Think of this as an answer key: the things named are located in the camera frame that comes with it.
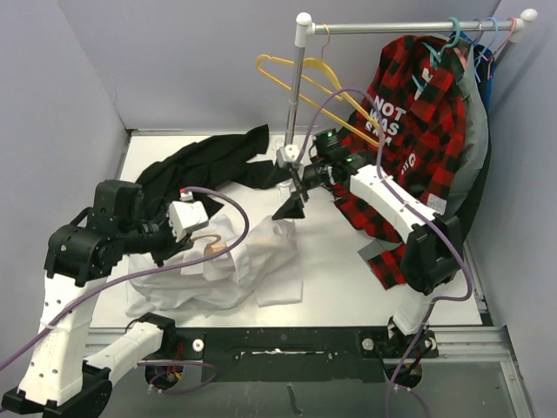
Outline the white shirt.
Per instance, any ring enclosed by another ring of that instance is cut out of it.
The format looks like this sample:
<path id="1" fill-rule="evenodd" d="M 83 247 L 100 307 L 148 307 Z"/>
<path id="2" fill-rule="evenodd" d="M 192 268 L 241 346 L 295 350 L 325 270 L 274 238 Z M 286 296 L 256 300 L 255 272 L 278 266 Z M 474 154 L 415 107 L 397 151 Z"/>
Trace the white shirt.
<path id="1" fill-rule="evenodd" d="M 295 223 L 269 217 L 255 225 L 231 252 L 195 266 L 129 280 L 125 314 L 210 316 L 254 296 L 259 307 L 297 304 L 303 299 Z"/>

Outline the beige plastic hanger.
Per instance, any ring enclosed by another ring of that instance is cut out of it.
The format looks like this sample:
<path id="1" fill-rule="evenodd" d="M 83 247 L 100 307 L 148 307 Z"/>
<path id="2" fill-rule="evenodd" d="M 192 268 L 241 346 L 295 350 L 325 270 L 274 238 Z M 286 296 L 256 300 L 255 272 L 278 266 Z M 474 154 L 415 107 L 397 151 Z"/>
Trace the beige plastic hanger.
<path id="1" fill-rule="evenodd" d="M 222 253 L 228 248 L 222 237 L 217 233 L 201 234 L 191 239 L 192 243 L 197 243 L 199 241 L 204 241 L 205 243 L 203 250 L 203 255 L 205 257 L 210 257 L 216 253 Z"/>

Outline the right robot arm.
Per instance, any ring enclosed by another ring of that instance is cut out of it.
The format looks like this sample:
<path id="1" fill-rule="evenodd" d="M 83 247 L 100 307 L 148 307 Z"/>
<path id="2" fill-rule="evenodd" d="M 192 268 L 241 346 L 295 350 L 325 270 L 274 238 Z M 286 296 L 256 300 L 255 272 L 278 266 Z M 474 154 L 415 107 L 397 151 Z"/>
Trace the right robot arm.
<path id="1" fill-rule="evenodd" d="M 313 143 L 319 153 L 309 165 L 302 163 L 302 151 L 294 143 L 277 149 L 273 172 L 289 174 L 292 182 L 289 197 L 272 217 L 303 219 L 310 190 L 342 185 L 395 229 L 403 242 L 399 270 L 409 289 L 393 315 L 396 328 L 387 335 L 387 344 L 394 354 L 409 355 L 442 296 L 439 288 L 464 266 L 460 222 L 415 199 L 365 153 L 349 152 L 335 130 L 321 132 Z"/>

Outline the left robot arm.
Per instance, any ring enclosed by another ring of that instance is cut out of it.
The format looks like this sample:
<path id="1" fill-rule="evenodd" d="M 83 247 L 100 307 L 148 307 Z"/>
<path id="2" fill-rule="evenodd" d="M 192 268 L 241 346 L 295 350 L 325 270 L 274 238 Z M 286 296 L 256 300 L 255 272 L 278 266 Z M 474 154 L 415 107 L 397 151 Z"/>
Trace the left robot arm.
<path id="1" fill-rule="evenodd" d="M 3 395 L 1 408 L 19 415 L 98 417 L 111 390 L 149 355 L 170 356 L 178 341 L 174 320 L 148 313 L 104 351 L 84 355 L 98 296 L 112 270 L 132 254 L 149 254 L 157 271 L 191 248 L 191 234 L 206 226 L 204 206 L 185 192 L 157 221 L 144 216 L 141 185 L 105 180 L 93 204 L 48 242 L 44 262 L 44 307 L 20 383 Z"/>

